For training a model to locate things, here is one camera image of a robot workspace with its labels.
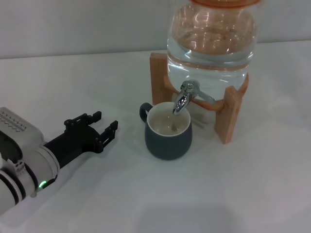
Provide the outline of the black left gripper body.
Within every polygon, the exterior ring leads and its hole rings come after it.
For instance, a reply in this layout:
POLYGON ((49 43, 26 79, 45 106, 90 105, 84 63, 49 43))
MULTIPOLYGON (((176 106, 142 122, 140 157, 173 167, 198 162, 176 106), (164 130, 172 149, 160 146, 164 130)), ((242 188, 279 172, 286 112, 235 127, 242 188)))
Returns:
POLYGON ((54 154, 61 168, 84 152, 102 152, 100 134, 90 126, 74 126, 66 129, 44 147, 54 154))

